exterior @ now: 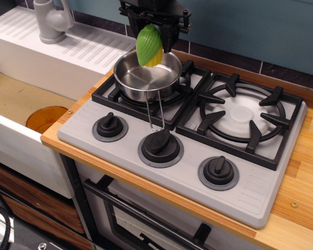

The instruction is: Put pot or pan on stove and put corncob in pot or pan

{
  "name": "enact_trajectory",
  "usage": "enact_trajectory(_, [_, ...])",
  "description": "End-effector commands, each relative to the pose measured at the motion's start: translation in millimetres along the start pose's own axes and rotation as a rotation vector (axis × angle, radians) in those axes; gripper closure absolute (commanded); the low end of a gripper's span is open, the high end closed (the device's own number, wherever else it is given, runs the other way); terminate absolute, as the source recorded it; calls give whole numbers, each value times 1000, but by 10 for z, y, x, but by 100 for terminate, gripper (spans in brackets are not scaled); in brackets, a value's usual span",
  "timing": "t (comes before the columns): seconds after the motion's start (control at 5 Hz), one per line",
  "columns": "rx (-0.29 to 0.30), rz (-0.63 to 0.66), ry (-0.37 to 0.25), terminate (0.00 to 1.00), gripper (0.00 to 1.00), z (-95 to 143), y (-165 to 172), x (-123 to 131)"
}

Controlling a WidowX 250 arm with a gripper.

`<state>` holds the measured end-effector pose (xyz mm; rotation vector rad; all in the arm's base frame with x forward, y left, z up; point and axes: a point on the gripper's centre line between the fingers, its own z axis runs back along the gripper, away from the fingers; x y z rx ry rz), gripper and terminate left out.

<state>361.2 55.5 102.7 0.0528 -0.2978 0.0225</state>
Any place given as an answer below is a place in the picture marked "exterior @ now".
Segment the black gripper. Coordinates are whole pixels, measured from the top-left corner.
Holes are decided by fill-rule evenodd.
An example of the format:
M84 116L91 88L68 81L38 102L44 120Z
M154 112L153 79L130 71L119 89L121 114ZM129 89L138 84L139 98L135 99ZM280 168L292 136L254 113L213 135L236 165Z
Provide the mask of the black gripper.
M191 30L191 10L178 1L120 1L119 11L128 17L135 38L148 24L160 26L165 53L171 52L179 32Z

